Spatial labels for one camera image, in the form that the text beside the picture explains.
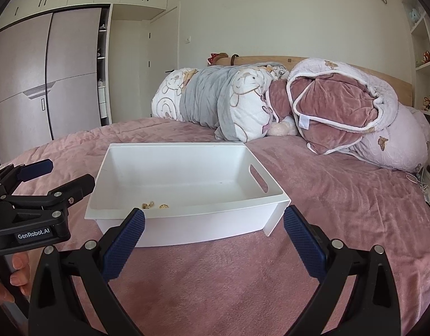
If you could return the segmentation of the person's left hand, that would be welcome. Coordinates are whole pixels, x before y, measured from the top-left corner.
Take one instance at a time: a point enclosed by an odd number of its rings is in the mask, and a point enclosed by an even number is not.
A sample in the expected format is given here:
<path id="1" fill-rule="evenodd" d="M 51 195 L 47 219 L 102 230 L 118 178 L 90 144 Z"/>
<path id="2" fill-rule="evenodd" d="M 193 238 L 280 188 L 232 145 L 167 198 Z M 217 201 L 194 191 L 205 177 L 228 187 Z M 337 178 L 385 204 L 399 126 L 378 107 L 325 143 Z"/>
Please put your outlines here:
<path id="1" fill-rule="evenodd" d="M 29 297 L 31 293 L 29 260 L 27 252 L 13 254 L 11 263 L 14 271 L 9 277 L 10 284 L 19 288 L 21 293 L 26 297 Z M 0 282 L 0 304 L 5 302 L 13 303 L 14 301 L 14 297 Z"/>

